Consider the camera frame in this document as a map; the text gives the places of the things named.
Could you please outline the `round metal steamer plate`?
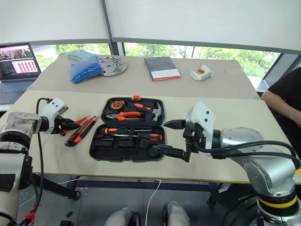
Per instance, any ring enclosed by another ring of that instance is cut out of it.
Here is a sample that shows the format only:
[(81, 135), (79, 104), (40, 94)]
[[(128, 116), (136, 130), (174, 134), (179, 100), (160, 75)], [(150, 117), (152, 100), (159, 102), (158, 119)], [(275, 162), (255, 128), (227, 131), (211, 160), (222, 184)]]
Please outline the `round metal steamer plate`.
[(103, 72), (102, 77), (111, 77), (120, 75), (127, 70), (127, 61), (117, 56), (107, 56), (99, 58), (100, 66)]

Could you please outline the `grey rounded robot knee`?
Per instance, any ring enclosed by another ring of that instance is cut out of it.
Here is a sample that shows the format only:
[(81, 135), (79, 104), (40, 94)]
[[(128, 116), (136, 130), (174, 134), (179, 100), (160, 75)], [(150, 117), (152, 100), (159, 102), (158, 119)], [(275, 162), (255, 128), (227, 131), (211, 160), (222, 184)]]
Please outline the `grey rounded robot knee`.
[(106, 219), (104, 226), (142, 226), (142, 221), (139, 213), (123, 208), (112, 213)]
[(163, 226), (190, 226), (190, 219), (182, 205), (166, 203), (162, 211)]

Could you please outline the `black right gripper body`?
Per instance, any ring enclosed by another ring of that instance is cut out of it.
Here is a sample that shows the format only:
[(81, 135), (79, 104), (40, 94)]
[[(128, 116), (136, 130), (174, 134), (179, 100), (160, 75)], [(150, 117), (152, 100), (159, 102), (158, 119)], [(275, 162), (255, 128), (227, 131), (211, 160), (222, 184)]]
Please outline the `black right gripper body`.
[(204, 151), (203, 127), (198, 123), (186, 121), (183, 137), (185, 138), (185, 153), (199, 153)]

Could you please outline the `white orange plastic holder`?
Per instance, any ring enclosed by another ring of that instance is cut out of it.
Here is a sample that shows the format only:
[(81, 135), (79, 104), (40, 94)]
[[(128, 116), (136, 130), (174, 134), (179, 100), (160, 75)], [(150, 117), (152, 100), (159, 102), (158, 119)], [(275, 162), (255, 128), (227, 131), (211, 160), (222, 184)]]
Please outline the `white orange plastic holder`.
[(195, 81), (204, 81), (213, 78), (214, 71), (208, 66), (202, 64), (196, 71), (190, 71), (190, 77)]

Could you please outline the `dark grey packaged cloth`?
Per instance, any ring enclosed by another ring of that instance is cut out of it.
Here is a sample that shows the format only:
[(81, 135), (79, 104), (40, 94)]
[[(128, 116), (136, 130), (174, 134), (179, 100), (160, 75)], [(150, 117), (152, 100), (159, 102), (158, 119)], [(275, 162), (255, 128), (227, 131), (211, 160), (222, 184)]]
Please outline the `dark grey packaged cloth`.
[(166, 81), (179, 79), (181, 73), (176, 67), (172, 58), (163, 57), (146, 57), (144, 58), (145, 66), (147, 67), (152, 81)]

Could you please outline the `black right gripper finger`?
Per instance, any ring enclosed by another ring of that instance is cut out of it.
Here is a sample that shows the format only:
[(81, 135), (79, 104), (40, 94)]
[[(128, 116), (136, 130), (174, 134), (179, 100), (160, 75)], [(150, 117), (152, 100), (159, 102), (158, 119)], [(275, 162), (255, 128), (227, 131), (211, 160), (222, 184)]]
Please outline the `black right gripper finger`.
[(178, 158), (185, 162), (190, 161), (190, 152), (186, 152), (183, 149), (174, 148), (170, 145), (154, 145), (152, 148), (158, 153), (162, 153), (166, 156)]
[(186, 127), (186, 120), (170, 120), (165, 122), (163, 126), (171, 129), (182, 130)]

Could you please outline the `grey laptop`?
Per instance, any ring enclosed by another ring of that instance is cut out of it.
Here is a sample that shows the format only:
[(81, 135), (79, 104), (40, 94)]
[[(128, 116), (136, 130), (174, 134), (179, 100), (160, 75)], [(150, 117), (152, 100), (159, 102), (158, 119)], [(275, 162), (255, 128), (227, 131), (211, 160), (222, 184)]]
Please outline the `grey laptop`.
[(0, 105), (15, 103), (40, 73), (30, 43), (0, 45)]

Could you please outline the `black plastic tool case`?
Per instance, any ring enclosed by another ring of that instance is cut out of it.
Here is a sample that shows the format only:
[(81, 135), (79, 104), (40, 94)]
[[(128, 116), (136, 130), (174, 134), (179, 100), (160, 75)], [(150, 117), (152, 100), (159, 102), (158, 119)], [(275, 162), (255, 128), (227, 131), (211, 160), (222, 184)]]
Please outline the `black plastic tool case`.
[[(111, 101), (123, 100), (126, 105), (123, 110), (114, 111), (109, 108)], [(134, 107), (128, 107), (128, 102), (136, 102), (146, 106), (157, 108), (156, 102), (159, 102), (162, 113), (158, 121), (153, 121), (153, 114), (143, 112), (142, 121), (118, 121), (116, 119), (106, 119), (106, 114), (119, 112), (140, 112)], [(162, 158), (162, 154), (158, 153), (152, 147), (154, 145), (162, 145), (165, 143), (165, 131), (162, 123), (165, 119), (164, 104), (160, 99), (137, 97), (114, 97), (107, 100), (103, 112), (101, 114), (103, 123), (97, 127), (91, 141), (89, 154), (98, 161), (158, 161)], [(128, 129), (151, 129), (151, 132), (131, 132), (128, 135), (137, 135), (138, 133), (155, 133), (163, 136), (163, 140), (151, 141), (140, 139), (137, 137), (119, 137), (104, 134), (105, 128), (128, 128)]]

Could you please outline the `light blue plastic pack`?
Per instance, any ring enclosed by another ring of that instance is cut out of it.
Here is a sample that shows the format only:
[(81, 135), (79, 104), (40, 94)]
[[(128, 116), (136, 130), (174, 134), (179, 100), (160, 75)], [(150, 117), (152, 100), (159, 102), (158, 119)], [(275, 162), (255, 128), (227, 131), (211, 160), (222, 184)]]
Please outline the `light blue plastic pack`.
[(73, 60), (77, 60), (77, 61), (83, 61), (83, 60), (86, 60), (90, 57), (93, 57), (94, 54), (86, 52), (82, 49), (77, 49), (77, 50), (73, 50), (73, 51), (70, 51), (70, 52), (66, 53), (66, 56), (69, 59), (73, 59)]

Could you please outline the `black table frame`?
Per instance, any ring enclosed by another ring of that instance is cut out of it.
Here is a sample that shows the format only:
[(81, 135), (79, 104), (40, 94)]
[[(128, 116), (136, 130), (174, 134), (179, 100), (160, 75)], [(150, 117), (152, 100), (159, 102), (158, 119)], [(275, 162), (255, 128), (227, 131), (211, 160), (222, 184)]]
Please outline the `black table frame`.
[(234, 187), (228, 188), (221, 192), (217, 183), (209, 182), (208, 184), (185, 184), (185, 183), (167, 183), (167, 182), (143, 182), (137, 181), (109, 181), (109, 180), (84, 180), (79, 177), (73, 177), (71, 181), (66, 182), (67, 186), (55, 183), (49, 179), (41, 178), (38, 174), (31, 177), (32, 185), (43, 187), (46, 191), (66, 197), (67, 199), (77, 200), (80, 198), (80, 192), (76, 191), (77, 187), (87, 188), (117, 188), (117, 189), (147, 189), (147, 190), (172, 190), (172, 191), (196, 191), (209, 192), (210, 204), (227, 202), (234, 198)]

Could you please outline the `person in black shirt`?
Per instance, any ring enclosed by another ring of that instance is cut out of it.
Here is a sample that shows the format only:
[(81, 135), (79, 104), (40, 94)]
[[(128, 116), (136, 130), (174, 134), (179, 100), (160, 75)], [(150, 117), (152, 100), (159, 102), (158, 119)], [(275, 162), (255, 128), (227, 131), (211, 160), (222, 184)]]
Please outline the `person in black shirt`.
[(261, 99), (301, 158), (301, 66), (283, 75)]

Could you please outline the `blue plastic bag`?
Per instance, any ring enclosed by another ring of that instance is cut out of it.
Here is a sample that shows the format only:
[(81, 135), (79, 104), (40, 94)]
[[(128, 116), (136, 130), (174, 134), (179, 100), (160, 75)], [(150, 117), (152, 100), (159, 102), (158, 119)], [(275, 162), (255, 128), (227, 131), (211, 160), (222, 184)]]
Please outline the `blue plastic bag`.
[(103, 68), (99, 58), (95, 55), (70, 66), (70, 78), (73, 84), (89, 80), (102, 73)]

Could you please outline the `red tape strip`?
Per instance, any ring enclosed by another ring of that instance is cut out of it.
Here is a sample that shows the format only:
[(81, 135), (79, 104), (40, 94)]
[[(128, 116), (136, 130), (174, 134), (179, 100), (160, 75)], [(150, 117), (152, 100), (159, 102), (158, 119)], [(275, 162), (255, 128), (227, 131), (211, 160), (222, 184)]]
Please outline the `red tape strip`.
[(35, 214), (35, 207), (33, 207), (30, 211), (26, 212), (26, 214), (23, 215), (22, 222), (33, 225), (35, 220)]

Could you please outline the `orange black screwdriver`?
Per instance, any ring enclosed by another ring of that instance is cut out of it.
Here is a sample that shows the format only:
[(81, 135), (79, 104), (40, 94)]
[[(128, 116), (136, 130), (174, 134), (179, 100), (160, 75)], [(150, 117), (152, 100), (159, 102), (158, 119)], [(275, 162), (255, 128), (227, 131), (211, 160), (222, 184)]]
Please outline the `orange black screwdriver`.
[(151, 129), (128, 129), (128, 128), (105, 128), (104, 134), (117, 135), (117, 134), (129, 134), (131, 132), (151, 132)]
[(137, 135), (125, 135), (125, 134), (116, 134), (114, 136), (119, 137), (137, 137), (140, 139), (147, 139), (151, 141), (160, 141), (163, 140), (163, 136), (155, 133), (138, 133)]

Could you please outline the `claw hammer black grip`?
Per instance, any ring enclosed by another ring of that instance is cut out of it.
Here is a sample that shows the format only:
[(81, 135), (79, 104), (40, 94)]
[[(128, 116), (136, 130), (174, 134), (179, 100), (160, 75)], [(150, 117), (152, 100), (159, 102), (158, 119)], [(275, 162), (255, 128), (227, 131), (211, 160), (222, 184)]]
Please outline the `claw hammer black grip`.
[(153, 119), (152, 119), (153, 121), (158, 121), (158, 118), (162, 113), (162, 108), (161, 108), (161, 105), (159, 104), (159, 102), (156, 102), (156, 106), (157, 106), (157, 108), (152, 107), (153, 110), (151, 112), (149, 112), (149, 113), (153, 114)]

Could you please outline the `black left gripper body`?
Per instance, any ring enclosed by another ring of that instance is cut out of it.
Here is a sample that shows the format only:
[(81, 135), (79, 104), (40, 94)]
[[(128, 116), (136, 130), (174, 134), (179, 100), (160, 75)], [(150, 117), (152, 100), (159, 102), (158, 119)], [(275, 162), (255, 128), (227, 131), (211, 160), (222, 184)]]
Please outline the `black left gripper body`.
[(67, 125), (71, 122), (70, 119), (64, 118), (60, 115), (55, 117), (55, 124), (54, 124), (54, 134), (59, 134), (61, 136), (65, 136), (66, 132), (64, 130), (67, 129)]

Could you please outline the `orange black utility knife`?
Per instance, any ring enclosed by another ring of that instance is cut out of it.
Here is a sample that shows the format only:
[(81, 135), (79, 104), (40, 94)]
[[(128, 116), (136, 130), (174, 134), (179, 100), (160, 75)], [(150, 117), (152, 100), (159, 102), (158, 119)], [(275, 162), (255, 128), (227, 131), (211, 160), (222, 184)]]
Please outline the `orange black utility knife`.
[(80, 128), (69, 137), (69, 139), (64, 143), (64, 145), (67, 147), (73, 147), (80, 143), (97, 121), (98, 116), (97, 118), (93, 119), (92, 122), (81, 133), (79, 133), (80, 128), (83, 126), (81, 125)]

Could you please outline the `orange black tape measure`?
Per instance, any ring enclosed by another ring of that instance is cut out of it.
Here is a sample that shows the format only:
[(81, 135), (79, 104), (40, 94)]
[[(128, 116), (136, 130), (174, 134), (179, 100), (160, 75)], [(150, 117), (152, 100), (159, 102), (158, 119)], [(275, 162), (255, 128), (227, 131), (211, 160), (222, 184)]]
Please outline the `orange black tape measure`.
[(124, 109), (125, 105), (126, 105), (125, 101), (116, 100), (116, 101), (111, 101), (109, 108), (114, 111), (120, 111)]

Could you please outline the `orange handled pliers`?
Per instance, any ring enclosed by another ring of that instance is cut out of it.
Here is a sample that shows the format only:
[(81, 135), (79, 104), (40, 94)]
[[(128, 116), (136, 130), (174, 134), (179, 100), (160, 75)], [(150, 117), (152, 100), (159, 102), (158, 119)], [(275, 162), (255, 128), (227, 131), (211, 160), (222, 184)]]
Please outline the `orange handled pliers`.
[(116, 119), (118, 121), (142, 121), (145, 114), (142, 112), (119, 112), (106, 114), (106, 119)]

